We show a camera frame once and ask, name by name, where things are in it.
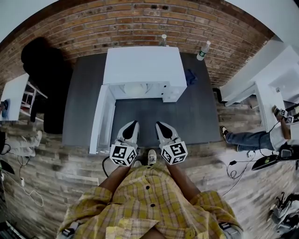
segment water bottle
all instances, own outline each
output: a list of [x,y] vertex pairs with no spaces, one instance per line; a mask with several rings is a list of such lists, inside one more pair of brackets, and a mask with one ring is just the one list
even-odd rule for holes
[[200,49],[200,52],[197,54],[196,58],[199,60],[199,61],[202,61],[204,58],[205,58],[205,55],[206,53],[209,51],[210,49],[210,45],[211,45],[211,42],[210,41],[207,41],[206,42],[206,45],[205,46],[202,46],[201,49]]
[[161,41],[159,42],[159,46],[160,46],[160,47],[166,47],[166,38],[167,38],[167,35],[166,35],[166,34],[163,34],[163,35],[162,35],[162,39],[161,39]]

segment hand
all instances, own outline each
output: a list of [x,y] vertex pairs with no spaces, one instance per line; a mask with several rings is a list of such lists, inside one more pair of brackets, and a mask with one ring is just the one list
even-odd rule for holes
[[276,108],[277,108],[276,105],[274,105],[274,106],[272,107],[272,112],[273,112],[273,113],[275,112]]
[[[274,115],[275,115],[275,110],[276,110],[276,108],[277,108],[276,105],[272,107],[272,112],[274,113]],[[284,118],[284,117],[283,117],[282,115],[280,115],[279,113],[278,113],[277,115],[275,115],[275,117],[276,117],[276,119],[277,119],[278,121],[281,121],[281,120]]]
[[278,115],[276,116],[277,121],[281,121],[283,118],[284,118],[284,117],[283,117],[282,115],[280,115],[280,114],[278,114]]

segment gray mat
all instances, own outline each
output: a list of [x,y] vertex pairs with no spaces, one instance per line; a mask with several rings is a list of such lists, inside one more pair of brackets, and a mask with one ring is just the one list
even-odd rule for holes
[[89,147],[107,54],[79,57],[64,112],[62,145]]
[[175,103],[161,98],[117,100],[111,143],[121,127],[130,121],[140,124],[138,146],[158,147],[155,123],[165,122],[177,130],[186,144],[220,141],[219,123],[213,91],[204,62],[195,55],[181,53],[184,69],[192,69],[198,81],[190,85]]

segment plaid shirt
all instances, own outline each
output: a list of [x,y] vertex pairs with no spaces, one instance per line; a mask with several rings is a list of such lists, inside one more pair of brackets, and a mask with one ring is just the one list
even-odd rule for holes
[[201,192],[188,202],[159,163],[132,168],[114,194],[102,187],[84,193],[59,231],[74,221],[82,223],[74,239],[138,239],[152,227],[168,239],[225,239],[220,222],[240,227],[217,192]]

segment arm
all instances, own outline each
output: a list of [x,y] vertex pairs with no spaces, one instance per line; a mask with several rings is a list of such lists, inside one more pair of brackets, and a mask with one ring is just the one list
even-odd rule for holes
[[114,170],[108,178],[106,178],[99,187],[108,189],[110,192],[115,193],[118,186],[125,179],[127,173],[130,171],[130,167],[119,166],[116,170]]
[[290,140],[291,139],[291,130],[286,125],[285,120],[281,119],[280,124],[281,124],[281,130],[282,130],[282,134],[284,135],[284,138],[286,140]]
[[236,221],[233,210],[217,192],[201,192],[177,164],[169,165],[166,163],[166,166],[184,197],[194,208],[212,213],[216,216],[218,222],[226,222],[237,226],[240,229],[239,234],[242,234],[241,226]]
[[170,165],[166,163],[166,167],[170,172],[173,180],[176,182],[178,187],[181,189],[184,197],[191,201],[200,190],[195,186],[195,184],[190,180],[190,178],[178,167],[177,164]]
[[98,187],[91,188],[81,196],[78,202],[70,205],[59,231],[68,228],[72,222],[80,220],[84,223],[91,217],[99,215],[111,201],[114,192],[130,168],[119,166]]
[[[272,107],[272,112],[274,113],[274,115],[275,115],[276,108],[277,108],[276,105]],[[282,115],[280,115],[279,113],[277,113],[277,115],[275,115],[275,117],[278,121],[280,121],[281,130],[282,130],[282,134],[283,134],[284,138],[286,140],[290,140],[291,139],[291,131],[288,128],[288,126],[286,125],[284,117]]]

